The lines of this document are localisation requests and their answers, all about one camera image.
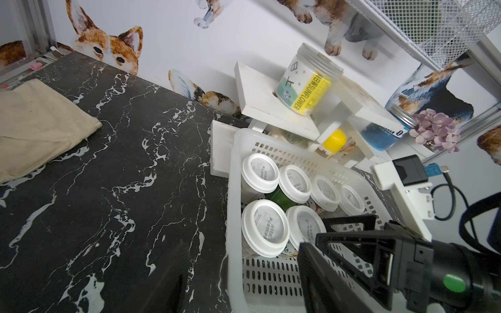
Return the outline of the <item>yogurt cup back row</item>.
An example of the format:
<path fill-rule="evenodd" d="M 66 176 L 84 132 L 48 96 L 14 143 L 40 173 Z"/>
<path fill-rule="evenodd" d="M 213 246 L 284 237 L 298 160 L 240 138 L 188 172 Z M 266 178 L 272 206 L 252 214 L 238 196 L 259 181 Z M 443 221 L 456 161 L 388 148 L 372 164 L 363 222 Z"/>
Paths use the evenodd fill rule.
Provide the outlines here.
<path fill-rule="evenodd" d="M 325 176 L 315 175 L 311 178 L 311 199 L 314 203 L 314 210 L 321 214 L 323 212 L 334 212 L 338 209 L 341 196 L 336 186 Z"/>
<path fill-rule="evenodd" d="M 241 203 L 248 204 L 260 194 L 272 193 L 279 184 L 278 165 L 269 157 L 253 153 L 241 163 Z"/>
<path fill-rule="evenodd" d="M 322 219 L 310 207 L 290 207 L 286 211 L 286 216 L 290 228 L 290 236 L 279 258 L 288 259 L 297 257 L 301 243 L 308 242 L 315 245 L 317 234 L 326 233 L 326 227 Z"/>

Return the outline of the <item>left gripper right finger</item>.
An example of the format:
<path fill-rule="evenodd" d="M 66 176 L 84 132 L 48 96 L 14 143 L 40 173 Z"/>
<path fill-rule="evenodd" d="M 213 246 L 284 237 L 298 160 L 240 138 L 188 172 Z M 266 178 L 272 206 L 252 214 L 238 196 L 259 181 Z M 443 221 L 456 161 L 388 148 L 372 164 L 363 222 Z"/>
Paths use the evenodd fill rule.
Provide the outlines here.
<path fill-rule="evenodd" d="M 370 312 L 310 243 L 301 243 L 297 262 L 307 312 Z"/>

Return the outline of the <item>yogurt cup front row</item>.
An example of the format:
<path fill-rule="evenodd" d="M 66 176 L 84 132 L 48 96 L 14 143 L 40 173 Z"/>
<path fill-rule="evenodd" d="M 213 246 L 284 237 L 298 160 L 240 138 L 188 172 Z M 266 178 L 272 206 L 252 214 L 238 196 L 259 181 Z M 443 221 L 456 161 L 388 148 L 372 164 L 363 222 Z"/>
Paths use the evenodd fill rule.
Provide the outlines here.
<path fill-rule="evenodd" d="M 288 218 L 276 203 L 261 199 L 248 204 L 241 215 L 242 257 L 275 258 L 290 237 Z"/>
<path fill-rule="evenodd" d="M 339 203 L 334 211 L 336 215 L 356 216 L 364 213 L 364 202 L 355 189 L 346 184 L 337 184 L 335 190 L 339 193 Z"/>
<path fill-rule="evenodd" d="M 295 165 L 279 169 L 279 184 L 276 189 L 265 195 L 267 200 L 276 203 L 283 211 L 307 203 L 312 193 L 312 185 L 306 173 Z"/>

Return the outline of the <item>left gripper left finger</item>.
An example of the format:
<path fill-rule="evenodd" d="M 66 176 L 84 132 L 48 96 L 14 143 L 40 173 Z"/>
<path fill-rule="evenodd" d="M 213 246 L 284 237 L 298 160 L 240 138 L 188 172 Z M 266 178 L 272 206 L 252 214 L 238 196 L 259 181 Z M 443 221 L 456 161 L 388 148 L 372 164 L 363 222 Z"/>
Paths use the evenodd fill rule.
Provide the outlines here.
<path fill-rule="evenodd" d="M 190 254 L 180 241 L 129 297 L 129 312 L 180 312 L 189 274 Z"/>

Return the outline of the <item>yogurt cup row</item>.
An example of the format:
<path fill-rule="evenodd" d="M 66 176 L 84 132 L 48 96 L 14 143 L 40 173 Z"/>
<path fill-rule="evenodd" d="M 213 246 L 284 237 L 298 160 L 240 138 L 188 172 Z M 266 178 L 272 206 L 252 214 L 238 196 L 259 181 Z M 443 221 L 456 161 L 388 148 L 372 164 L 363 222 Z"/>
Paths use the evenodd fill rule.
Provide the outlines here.
<path fill-rule="evenodd" d="M 364 202 L 355 189 L 346 184 L 337 184 L 335 190 L 339 193 L 339 203 L 334 211 L 336 215 L 356 216 L 364 213 Z"/>
<path fill-rule="evenodd" d="M 295 165 L 279 169 L 279 184 L 276 189 L 265 195 L 267 200 L 276 203 L 283 211 L 307 203 L 312 193 L 312 185 L 306 173 Z"/>
<path fill-rule="evenodd" d="M 278 165 L 269 157 L 253 153 L 241 163 L 241 203 L 248 204 L 260 194 L 272 193 L 279 184 Z"/>
<path fill-rule="evenodd" d="M 288 218 L 276 203 L 261 199 L 248 204 L 241 215 L 242 257 L 275 258 L 290 237 Z"/>
<path fill-rule="evenodd" d="M 308 242 L 315 245 L 317 234 L 326 233 L 326 227 L 322 219 L 310 207 L 290 207 L 286 211 L 286 216 L 290 228 L 290 236 L 279 258 L 288 259 L 297 257 L 301 243 Z"/>
<path fill-rule="evenodd" d="M 315 175 L 311 178 L 311 199 L 314 203 L 314 210 L 321 214 L 323 212 L 334 212 L 338 209 L 341 196 L 336 186 L 325 176 Z"/>

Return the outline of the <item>white plastic perforated basket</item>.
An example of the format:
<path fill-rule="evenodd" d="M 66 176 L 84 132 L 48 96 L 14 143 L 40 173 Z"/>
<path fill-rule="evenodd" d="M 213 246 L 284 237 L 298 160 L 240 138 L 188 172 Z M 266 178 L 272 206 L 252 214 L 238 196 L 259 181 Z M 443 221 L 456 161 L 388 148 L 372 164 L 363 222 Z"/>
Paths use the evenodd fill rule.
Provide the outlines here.
<path fill-rule="evenodd" d="M 234 134 L 228 181 L 226 252 L 227 292 L 234 312 L 305 312 L 297 260 L 245 259 L 241 252 L 241 163 L 254 153 L 270 157 L 278 166 L 293 164 L 309 177 L 320 174 L 334 184 L 352 187 L 362 199 L 364 212 L 377 216 L 376 228 L 397 220 L 396 205 L 386 202 L 370 173 L 357 172 L 333 161 L 250 129 Z"/>

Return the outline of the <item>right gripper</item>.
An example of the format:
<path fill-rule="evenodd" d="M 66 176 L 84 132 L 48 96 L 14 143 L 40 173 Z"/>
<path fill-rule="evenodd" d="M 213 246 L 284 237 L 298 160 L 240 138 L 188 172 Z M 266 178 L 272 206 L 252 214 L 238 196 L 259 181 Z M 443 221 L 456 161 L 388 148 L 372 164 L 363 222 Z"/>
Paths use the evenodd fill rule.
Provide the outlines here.
<path fill-rule="evenodd" d="M 376 230 L 376 215 L 324 220 L 316 247 L 383 308 L 399 291 L 412 312 L 438 303 L 446 312 L 500 311 L 500 255 L 426 241 L 395 222 Z"/>

